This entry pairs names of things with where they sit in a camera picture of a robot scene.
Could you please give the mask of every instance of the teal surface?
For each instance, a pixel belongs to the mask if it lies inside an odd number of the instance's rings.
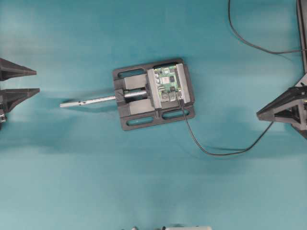
[[[0,229],[305,230],[307,141],[275,124],[248,154],[205,156],[186,124],[124,132],[114,103],[60,109],[112,94],[112,70],[182,57],[203,145],[244,148],[268,125],[256,112],[303,76],[300,54],[239,42],[227,0],[1,0],[0,56],[37,70],[1,88],[41,88],[0,132]],[[233,0],[246,39],[298,48],[295,0]]]

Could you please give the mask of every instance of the circuit board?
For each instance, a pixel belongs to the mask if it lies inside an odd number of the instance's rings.
[[[176,66],[154,69],[160,101],[173,102],[182,98]]]

